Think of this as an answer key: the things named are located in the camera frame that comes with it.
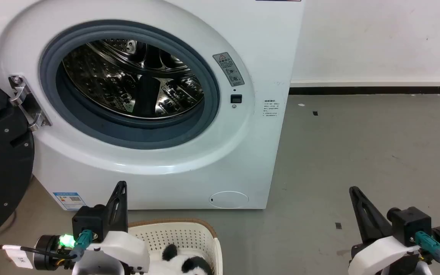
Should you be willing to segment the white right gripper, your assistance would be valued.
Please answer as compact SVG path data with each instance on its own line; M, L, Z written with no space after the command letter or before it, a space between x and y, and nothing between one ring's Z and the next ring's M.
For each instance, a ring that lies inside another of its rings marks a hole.
M431 275L430 265L440 264L440 226L428 235L422 231L407 247L392 235L392 226L357 186L349 195L363 245L348 266L349 275Z

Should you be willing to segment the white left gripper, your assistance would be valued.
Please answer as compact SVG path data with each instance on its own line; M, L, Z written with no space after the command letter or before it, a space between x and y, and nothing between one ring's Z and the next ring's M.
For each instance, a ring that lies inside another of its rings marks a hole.
M71 270L73 275L144 275L150 271L145 242L128 232L127 183L119 181L106 205L108 234L79 249L71 235L43 235L35 249L54 256L34 254L37 270Z

